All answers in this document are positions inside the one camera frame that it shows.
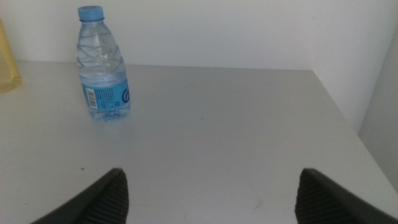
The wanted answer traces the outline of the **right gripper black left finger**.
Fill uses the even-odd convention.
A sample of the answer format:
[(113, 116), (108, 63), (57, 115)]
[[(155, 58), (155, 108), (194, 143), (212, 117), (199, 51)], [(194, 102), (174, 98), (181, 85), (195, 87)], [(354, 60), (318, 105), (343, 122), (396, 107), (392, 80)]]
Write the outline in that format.
[(127, 177), (113, 168), (68, 202), (35, 223), (120, 223), (125, 224), (129, 211)]

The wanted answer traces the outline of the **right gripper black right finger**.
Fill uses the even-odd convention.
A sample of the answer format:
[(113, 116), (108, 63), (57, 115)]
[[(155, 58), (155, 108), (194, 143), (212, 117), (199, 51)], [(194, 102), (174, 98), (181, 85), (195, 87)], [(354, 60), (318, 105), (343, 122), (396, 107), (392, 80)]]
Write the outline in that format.
[(295, 216), (299, 224), (397, 224), (397, 218), (313, 168), (300, 174)]

